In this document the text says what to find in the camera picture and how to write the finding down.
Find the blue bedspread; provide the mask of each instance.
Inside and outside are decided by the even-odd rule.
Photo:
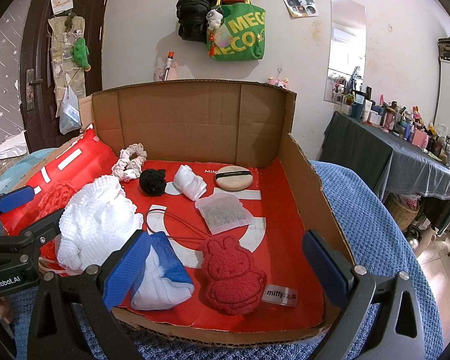
[[[398,226],[378,198],[351,170],[330,163],[312,162],[323,183],[335,216],[342,227],[358,264],[376,275],[394,276],[408,271],[420,305],[426,360],[435,360],[442,352],[443,335],[437,304],[425,275],[402,236]],[[26,359],[26,342],[32,302],[36,289],[13,295],[18,359]],[[376,308],[368,316],[347,358],[357,356],[365,342]],[[299,344],[258,346],[253,349],[225,349],[169,341],[146,331],[133,331],[124,326],[145,359],[306,359],[318,345],[318,339]],[[98,359],[105,359],[89,328],[84,326],[87,341]]]

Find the red yarn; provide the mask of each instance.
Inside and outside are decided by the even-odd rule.
[[[267,282],[252,253],[233,235],[206,240],[202,251],[202,271],[209,280],[207,300],[230,315],[250,314],[262,300]]]
[[[53,211],[65,208],[70,198],[77,193],[70,181],[58,180],[42,196],[38,204],[38,214],[35,221],[44,218]],[[56,261],[55,242],[51,240],[40,248],[41,255],[49,260]]]

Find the miffy label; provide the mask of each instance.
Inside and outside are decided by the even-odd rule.
[[[288,287],[267,284],[263,292],[262,300],[282,306],[295,307],[299,300],[299,292]]]

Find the black yarn ball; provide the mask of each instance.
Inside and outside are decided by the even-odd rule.
[[[139,184],[142,191],[147,195],[162,195],[167,186],[167,182],[165,181],[165,169],[145,169],[140,173]]]

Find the door handle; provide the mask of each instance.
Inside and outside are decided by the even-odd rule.
[[[34,79],[34,70],[28,69],[26,76],[25,76],[25,82],[27,84],[25,88],[25,95],[27,97],[26,104],[27,104],[27,111],[31,111],[35,108],[35,98],[34,98],[34,88],[32,85],[40,84],[43,80],[42,79]]]

